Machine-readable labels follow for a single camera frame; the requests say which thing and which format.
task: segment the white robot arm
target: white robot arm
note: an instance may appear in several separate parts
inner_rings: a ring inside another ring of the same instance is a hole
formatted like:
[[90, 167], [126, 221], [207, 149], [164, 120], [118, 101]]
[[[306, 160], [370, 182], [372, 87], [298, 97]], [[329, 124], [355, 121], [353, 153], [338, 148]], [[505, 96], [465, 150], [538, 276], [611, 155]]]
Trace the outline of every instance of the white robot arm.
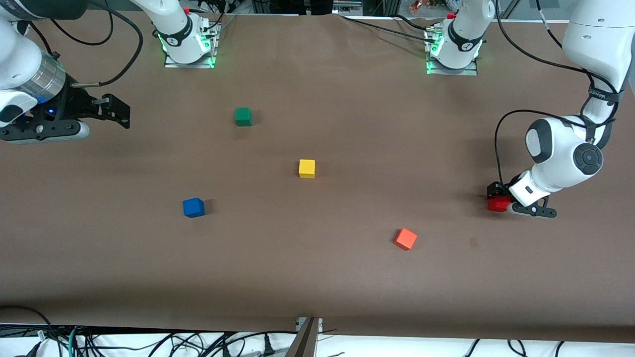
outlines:
[[430, 55], [447, 68], [462, 69], [478, 56], [483, 34], [494, 18], [491, 0], [464, 0], [456, 16], [436, 24], [440, 28], [437, 44], [431, 46]]
[[[134, 0], [151, 18], [167, 55], [180, 64], [210, 52], [210, 23], [180, 7], [178, 0]], [[35, 43], [18, 33], [19, 20], [77, 19], [87, 0], [42, 0], [23, 5], [0, 1], [0, 139], [30, 144], [87, 137], [79, 118], [118, 122], [130, 127], [130, 108], [113, 95], [98, 100], [88, 95], [64, 68]]]
[[[593, 77], [589, 99], [580, 114], [564, 117], [571, 123], [543, 118], [531, 124], [525, 144], [535, 164], [506, 185], [522, 205], [510, 202], [507, 210], [534, 215], [538, 200], [593, 177], [602, 167], [601, 149], [610, 138], [613, 116], [631, 64], [633, 14], [632, 0], [578, 3], [565, 33], [563, 49], [573, 63], [598, 77]], [[533, 212], [524, 212], [527, 207]]]
[[210, 21], [184, 10], [178, 0], [132, 0], [152, 20], [172, 60], [190, 64], [210, 52]]

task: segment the black strap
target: black strap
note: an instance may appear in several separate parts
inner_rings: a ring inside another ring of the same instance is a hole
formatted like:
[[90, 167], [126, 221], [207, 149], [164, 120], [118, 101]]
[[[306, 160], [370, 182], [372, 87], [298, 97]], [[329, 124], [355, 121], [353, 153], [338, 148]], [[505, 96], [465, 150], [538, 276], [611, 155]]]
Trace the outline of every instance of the black strap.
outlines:
[[624, 96], [624, 90], [619, 93], [611, 93], [609, 91], [603, 91], [601, 89], [597, 89], [593, 86], [593, 83], [589, 85], [589, 95], [592, 98], [597, 98], [600, 100], [604, 100], [606, 102], [616, 103], [619, 102]]
[[461, 52], [471, 51], [483, 38], [483, 35], [476, 39], [466, 39], [459, 36], [459, 34], [454, 31], [454, 21], [450, 22], [450, 25], [448, 26], [448, 35], [450, 35], [452, 42], [457, 44], [458, 50]]
[[159, 33], [159, 36], [161, 36], [161, 38], [163, 39], [163, 41], [168, 45], [168, 46], [172, 46], [172, 47], [178, 47], [181, 45], [181, 42], [190, 35], [190, 33], [192, 32], [192, 18], [190, 18], [189, 16], [187, 17], [187, 24], [185, 25], [185, 27], [175, 33], [175, 34], [164, 34], [163, 32], [157, 30], [157, 32]]
[[593, 143], [593, 140], [595, 138], [595, 132], [598, 129], [598, 125], [596, 123], [593, 123], [591, 119], [589, 119], [589, 117], [587, 117], [586, 115], [583, 115], [582, 113], [580, 113], [579, 118], [584, 121], [584, 125], [587, 130], [587, 138], [585, 141], [588, 143]]
[[8, 13], [21, 20], [42, 20], [41, 17], [37, 17], [29, 13], [15, 0], [0, 0], [0, 7], [4, 8]]

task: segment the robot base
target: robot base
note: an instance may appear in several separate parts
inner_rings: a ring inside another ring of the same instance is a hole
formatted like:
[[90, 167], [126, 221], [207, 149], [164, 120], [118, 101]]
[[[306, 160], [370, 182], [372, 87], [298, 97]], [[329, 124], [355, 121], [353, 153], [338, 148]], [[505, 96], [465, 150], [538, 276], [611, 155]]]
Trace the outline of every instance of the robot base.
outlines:
[[210, 46], [210, 51], [205, 53], [198, 61], [192, 62], [190, 64], [180, 64], [175, 62], [170, 56], [166, 54], [164, 66], [166, 68], [199, 68], [199, 69], [208, 69], [214, 68], [216, 66], [216, 55], [218, 53], [218, 40], [220, 39], [220, 31], [222, 25], [219, 22], [214, 26], [208, 36], [210, 37], [207, 40], [204, 40], [203, 43], [207, 46]]
[[447, 76], [477, 76], [476, 60], [472, 60], [469, 65], [461, 69], [447, 68], [439, 62], [431, 52], [436, 50], [435, 46], [441, 42], [443, 31], [437, 25], [428, 26], [424, 31], [424, 38], [433, 39], [436, 43], [425, 43], [425, 68], [428, 74], [444, 74]]

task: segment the table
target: table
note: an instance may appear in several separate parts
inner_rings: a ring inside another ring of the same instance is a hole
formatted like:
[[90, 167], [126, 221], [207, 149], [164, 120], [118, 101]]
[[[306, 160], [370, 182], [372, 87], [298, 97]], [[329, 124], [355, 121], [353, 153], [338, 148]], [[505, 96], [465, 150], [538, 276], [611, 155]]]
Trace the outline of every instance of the table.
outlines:
[[[144, 49], [90, 92], [127, 102], [131, 129], [88, 119], [87, 140], [0, 143], [3, 302], [68, 325], [265, 330], [313, 315], [342, 334], [635, 340], [631, 92], [605, 167], [552, 195], [558, 218], [501, 215], [484, 199], [496, 122], [520, 108], [575, 113], [588, 83], [522, 56], [495, 24], [479, 76], [448, 77], [425, 73], [417, 40], [336, 15], [239, 16], [215, 69], [164, 69], [147, 17], [125, 15]], [[134, 51], [116, 21], [98, 48], [40, 28], [93, 82]], [[107, 16], [62, 25], [92, 40]], [[507, 29], [566, 62], [542, 24]], [[233, 123], [242, 106], [251, 128]], [[537, 118], [503, 124], [506, 180], [530, 167], [523, 137]], [[295, 175], [302, 158], [315, 179]], [[184, 217], [191, 197], [212, 213]], [[391, 243], [402, 227], [419, 235], [409, 252]]]

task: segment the wooden block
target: wooden block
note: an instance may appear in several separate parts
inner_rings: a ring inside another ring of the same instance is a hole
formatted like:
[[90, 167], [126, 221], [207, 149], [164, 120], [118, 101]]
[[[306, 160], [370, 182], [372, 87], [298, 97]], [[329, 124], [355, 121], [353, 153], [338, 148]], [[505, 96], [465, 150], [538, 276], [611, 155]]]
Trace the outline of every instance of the wooden block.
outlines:
[[397, 238], [395, 238], [394, 243], [396, 246], [400, 247], [403, 250], [410, 250], [412, 249], [412, 246], [415, 244], [416, 240], [416, 234], [405, 228], [402, 228], [399, 231], [399, 234], [397, 234]]
[[251, 126], [253, 121], [251, 120], [251, 110], [249, 108], [236, 108], [234, 120], [238, 126]]
[[316, 161], [301, 159], [298, 175], [301, 179], [314, 179], [316, 176]]

